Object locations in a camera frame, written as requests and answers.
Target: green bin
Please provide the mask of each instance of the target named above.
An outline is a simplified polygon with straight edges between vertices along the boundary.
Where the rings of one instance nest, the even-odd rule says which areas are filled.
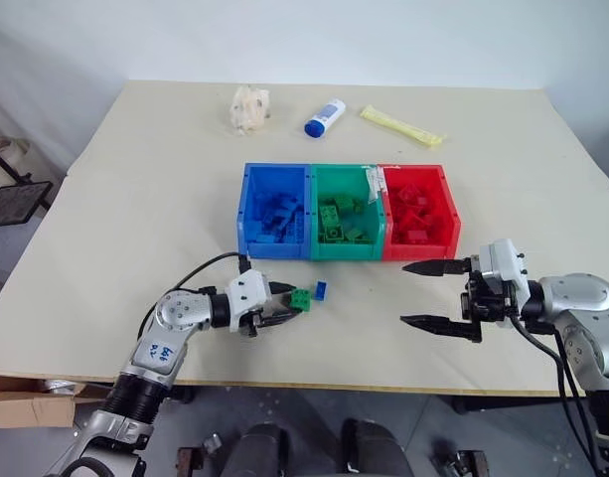
[[[381,194],[369,204],[370,186],[366,170],[371,167],[376,166],[312,165],[313,260],[381,260],[385,213]]]

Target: beige tabletop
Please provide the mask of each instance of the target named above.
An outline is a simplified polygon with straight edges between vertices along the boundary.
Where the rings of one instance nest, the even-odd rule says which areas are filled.
[[[236,249],[245,162],[442,164],[463,226],[458,253],[511,238],[531,278],[609,280],[609,180],[540,90],[269,85],[252,135],[228,123],[232,84],[129,82],[73,164],[0,295],[0,374],[112,381],[152,302],[206,259]],[[308,118],[338,97],[321,139]],[[359,118],[367,104],[447,139],[428,150]],[[195,335],[183,383],[555,394],[551,360],[514,330],[482,344],[411,329],[401,314],[459,316],[463,277],[402,263],[254,260],[271,279],[328,282],[310,313],[255,339]],[[224,286],[234,260],[195,287]]]

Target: glue stick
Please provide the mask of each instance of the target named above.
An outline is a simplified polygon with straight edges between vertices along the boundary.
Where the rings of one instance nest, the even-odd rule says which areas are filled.
[[[306,123],[304,131],[311,137],[320,137],[344,114],[346,105],[338,99],[331,99],[328,103]]]

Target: green lego brick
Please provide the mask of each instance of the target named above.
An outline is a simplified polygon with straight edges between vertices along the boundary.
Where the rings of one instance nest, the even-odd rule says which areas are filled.
[[[297,288],[291,291],[291,303],[289,304],[289,306],[297,310],[310,311],[311,292],[308,290],[303,290],[301,288]]]
[[[335,205],[337,206],[337,210],[340,214],[340,216],[345,216],[347,214],[351,214],[353,212],[353,199],[351,199],[349,196],[346,196],[344,194],[339,195],[339,196],[335,196],[333,198],[333,202],[335,203]]]
[[[342,226],[324,228],[324,241],[336,242],[344,239]]]
[[[336,227],[340,224],[340,216],[337,214],[335,206],[320,206],[320,217],[322,219],[322,227]]]
[[[364,201],[361,201],[359,199],[354,199],[353,200],[353,212],[355,212],[355,214],[363,214],[364,213]]]
[[[346,240],[347,241],[355,241],[364,236],[364,233],[359,229],[350,229],[346,232]]]

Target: cardboard box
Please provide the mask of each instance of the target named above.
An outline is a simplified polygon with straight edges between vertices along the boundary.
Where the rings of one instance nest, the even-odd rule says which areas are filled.
[[[41,392],[40,380],[0,376],[0,428],[72,427],[77,403],[99,402],[106,391],[77,385],[73,396]]]

